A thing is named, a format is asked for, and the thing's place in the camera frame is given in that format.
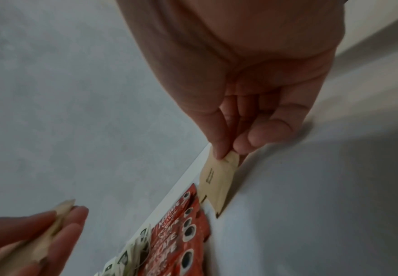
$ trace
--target concrete floor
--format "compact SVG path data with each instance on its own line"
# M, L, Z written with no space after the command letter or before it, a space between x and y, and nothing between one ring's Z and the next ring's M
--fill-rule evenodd
M0 216L76 198L64 275L93 275L206 145L111 0L0 0Z

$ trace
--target skin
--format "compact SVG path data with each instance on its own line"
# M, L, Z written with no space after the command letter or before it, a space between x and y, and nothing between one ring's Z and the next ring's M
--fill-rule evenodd
M117 0L156 77L212 143L294 136L344 35L338 0Z
M78 241L87 219L89 210L75 206L63 222L63 228L55 236L43 263L33 263L16 271L15 276L59 276L72 250ZM0 248L18 242L33 239L49 228L55 221L54 211L27 217L0 218Z

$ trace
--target tan sachet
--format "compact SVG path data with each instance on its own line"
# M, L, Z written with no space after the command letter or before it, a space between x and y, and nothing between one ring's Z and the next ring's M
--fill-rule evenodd
M208 159L199 177L198 195L200 202L208 198L216 217L222 212L239 160L240 156L234 151L230 151L224 159L217 160L214 158L213 148L209 150Z
M61 230L63 219L70 213L74 204L75 200L70 200L56 206L53 209L57 212L55 222L39 237L1 248L0 276L12 275L24 266L45 258L55 235Z

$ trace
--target beige packet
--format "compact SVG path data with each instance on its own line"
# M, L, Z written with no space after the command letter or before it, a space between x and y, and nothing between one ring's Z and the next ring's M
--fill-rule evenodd
M55 222L39 237L17 242L0 249L0 276L12 275L32 262L39 262L48 255L54 236L60 231L63 219L70 213L75 200L65 201L53 210L57 212Z
M209 150L208 159L199 176L198 195L200 202L208 198L216 217L222 212L239 160L240 155L235 151L230 151L225 158L217 160L213 148Z

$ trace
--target person's left hand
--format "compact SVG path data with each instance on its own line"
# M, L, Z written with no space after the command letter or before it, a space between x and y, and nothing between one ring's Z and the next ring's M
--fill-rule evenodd
M75 206L63 222L63 228L49 247L48 256L41 263L33 263L15 276L58 276L62 272L78 241L89 210ZM56 213L48 211L27 217L0 218L0 248L18 241L34 239L55 221Z

